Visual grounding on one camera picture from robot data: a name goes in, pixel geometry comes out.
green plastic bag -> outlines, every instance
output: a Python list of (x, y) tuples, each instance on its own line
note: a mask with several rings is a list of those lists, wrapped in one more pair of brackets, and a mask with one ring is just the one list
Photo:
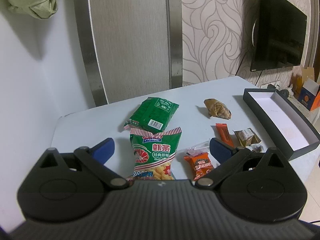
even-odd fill
[(130, 141), (136, 157), (133, 178), (174, 179), (171, 174), (171, 162), (180, 137), (180, 127), (157, 134), (139, 128), (131, 129)]
[(151, 133), (162, 132), (179, 105), (163, 98), (148, 97), (124, 124), (124, 129), (139, 127)]

red and white striped edge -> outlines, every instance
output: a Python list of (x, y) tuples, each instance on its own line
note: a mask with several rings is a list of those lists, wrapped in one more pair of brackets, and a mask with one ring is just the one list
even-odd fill
[(157, 162), (154, 162), (154, 163), (148, 163), (148, 164), (135, 166), (134, 170), (138, 171), (138, 170), (143, 170), (143, 169), (150, 169), (152, 167), (160, 166), (161, 164), (164, 164), (164, 163), (167, 163), (167, 162), (171, 162), (173, 160), (173, 158), (175, 157), (175, 155), (176, 155), (176, 153), (174, 152), (167, 159), (160, 160), (160, 161), (157, 161)]
[(127, 129), (129, 129), (129, 128), (137, 128), (137, 126), (129, 123), (129, 124), (127, 124), (127, 125), (125, 125), (125, 126), (123, 127), (123, 129), (125, 129), (125, 130), (127, 130)]
[(173, 135), (173, 134), (178, 134), (178, 133), (182, 133), (181, 131), (181, 128), (180, 127), (177, 127), (175, 129), (172, 129), (170, 131), (167, 131), (167, 132), (159, 132), (159, 133), (156, 133), (156, 134), (153, 134), (151, 132), (148, 132), (148, 131), (145, 131), (145, 130), (142, 130), (142, 129), (139, 129), (139, 128), (132, 128), (131, 131), (130, 131), (130, 134), (134, 134), (134, 135), (140, 135), (140, 136), (143, 136), (143, 137), (155, 137), (155, 136), (159, 136), (159, 135)]

cardboard box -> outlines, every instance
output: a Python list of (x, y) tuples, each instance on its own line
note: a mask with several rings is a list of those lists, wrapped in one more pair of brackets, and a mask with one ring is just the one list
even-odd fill
[(308, 78), (311, 80), (315, 80), (315, 69), (312, 67), (307, 67), (307, 68), (302, 68), (301, 69), (302, 73), (302, 84), (304, 84)]
[(301, 88), (298, 101), (302, 103), (306, 109), (312, 111), (320, 106), (319, 84), (308, 78)]
[(243, 100), (290, 161), (318, 147), (320, 134), (278, 90), (245, 89)]

white wall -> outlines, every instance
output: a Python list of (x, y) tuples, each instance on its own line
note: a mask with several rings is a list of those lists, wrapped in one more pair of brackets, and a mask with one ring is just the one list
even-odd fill
[(17, 189), (51, 145), (60, 117), (41, 66), (34, 21), (10, 13), (0, 0), (0, 225), (5, 230), (23, 221)]
[(51, 146), (58, 118), (95, 104), (73, 0), (58, 0), (48, 20), (13, 14), (7, 6), (0, 0), (0, 226), (11, 231), (24, 220), (17, 190)]
[(95, 107), (82, 60), (73, 0), (36, 22), (42, 66), (61, 116)]

white table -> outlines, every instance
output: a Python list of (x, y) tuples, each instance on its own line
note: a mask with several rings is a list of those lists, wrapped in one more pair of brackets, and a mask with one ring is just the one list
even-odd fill
[[(262, 140), (261, 144), (266, 150), (274, 144), (257, 117), (242, 100), (245, 88), (255, 88), (255, 86), (240, 77), (228, 77), (150, 96), (165, 98), (180, 105), (166, 129), (181, 127), (182, 135), (178, 150), (207, 141), (212, 137), (219, 138), (219, 134), (214, 129), (215, 123), (218, 122), (228, 124), (235, 146), (237, 146), (237, 140), (233, 130), (251, 127)], [(116, 149), (105, 165), (123, 177), (131, 175), (134, 168), (134, 155), (129, 141), (130, 132), (123, 130), (123, 125), (147, 97), (132, 98), (60, 118), (53, 136), (52, 147), (56, 147), (61, 153), (73, 152), (80, 146), (93, 147), (105, 138), (111, 137), (115, 140)], [(203, 103), (207, 98), (215, 98), (224, 103), (232, 113), (231, 119), (209, 118)], [(319, 154), (320, 147), (290, 161), (303, 182), (307, 180)], [(174, 176), (177, 179), (186, 179), (191, 176), (190, 171), (183, 156), (177, 155), (172, 161)]]

